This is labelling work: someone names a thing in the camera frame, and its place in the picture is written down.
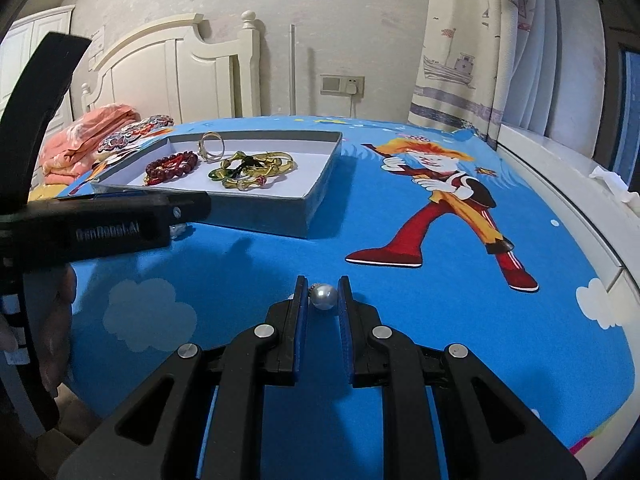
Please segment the person's left hand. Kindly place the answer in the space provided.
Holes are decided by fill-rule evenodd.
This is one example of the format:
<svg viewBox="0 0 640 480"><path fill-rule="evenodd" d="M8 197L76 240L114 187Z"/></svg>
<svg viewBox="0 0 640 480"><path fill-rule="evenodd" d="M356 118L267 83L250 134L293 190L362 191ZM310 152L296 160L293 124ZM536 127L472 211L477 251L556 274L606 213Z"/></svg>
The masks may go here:
<svg viewBox="0 0 640 480"><path fill-rule="evenodd" d="M29 314L37 307L37 326L32 338L37 351L43 388L52 396L66 375L70 362L72 305L77 294L77 276L69 265L25 276L25 299Z"/></svg>

